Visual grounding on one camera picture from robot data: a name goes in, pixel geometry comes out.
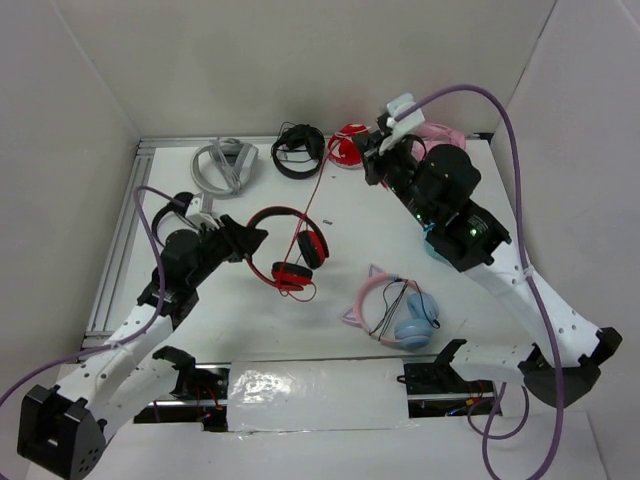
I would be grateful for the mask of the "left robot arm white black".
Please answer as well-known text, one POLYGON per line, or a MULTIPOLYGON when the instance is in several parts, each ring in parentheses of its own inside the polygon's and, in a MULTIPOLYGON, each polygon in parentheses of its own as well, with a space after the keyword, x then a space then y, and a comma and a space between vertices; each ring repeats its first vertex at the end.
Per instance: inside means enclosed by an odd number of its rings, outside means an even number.
POLYGON ((164 393, 176 399, 196 390, 195 360, 166 345, 197 304, 198 287, 222 263, 241 262, 267 238, 265 230, 223 215, 214 229, 177 230, 136 306, 83 363, 52 387, 23 397, 17 452, 62 479, 83 479, 116 432, 164 393))

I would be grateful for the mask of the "red black headphones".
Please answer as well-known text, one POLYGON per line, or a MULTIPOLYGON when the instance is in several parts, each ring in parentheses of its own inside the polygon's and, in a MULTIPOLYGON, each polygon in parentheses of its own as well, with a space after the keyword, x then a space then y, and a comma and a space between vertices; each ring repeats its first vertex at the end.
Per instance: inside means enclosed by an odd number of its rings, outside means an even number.
POLYGON ((319 224, 310 216, 310 210, 324 176, 327 163, 325 137, 313 130, 307 131, 304 125, 297 125, 282 135, 271 146, 271 159, 276 169, 291 179, 316 179, 312 192, 303 209, 290 206, 270 206, 254 214, 248 225, 259 229, 261 224, 273 218, 291 217, 295 227, 291 240, 286 247, 284 257, 271 264, 267 274, 256 266, 252 254, 246 257, 251 272, 264 284, 276 289, 282 296, 290 296, 301 302, 297 294, 310 288, 317 291, 314 272, 320 269, 330 258, 328 240, 319 224), (285 165, 285 156, 304 149, 315 165, 308 170, 298 170, 285 165))

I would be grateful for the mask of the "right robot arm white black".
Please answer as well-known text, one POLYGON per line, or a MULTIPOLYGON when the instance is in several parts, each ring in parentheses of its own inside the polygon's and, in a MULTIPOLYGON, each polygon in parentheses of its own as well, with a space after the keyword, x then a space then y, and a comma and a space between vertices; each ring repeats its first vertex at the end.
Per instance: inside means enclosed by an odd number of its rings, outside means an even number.
POLYGON ((496 299, 531 337, 513 347, 450 341, 436 358, 438 384, 457 392, 475 380, 512 383, 549 406, 572 405, 592 390, 621 335, 578 314, 533 269, 500 221, 473 200, 482 175, 463 149, 441 144, 416 159, 411 150, 417 140, 409 134, 384 148, 379 132, 357 135, 366 182, 388 187, 427 228, 436 253, 496 299))

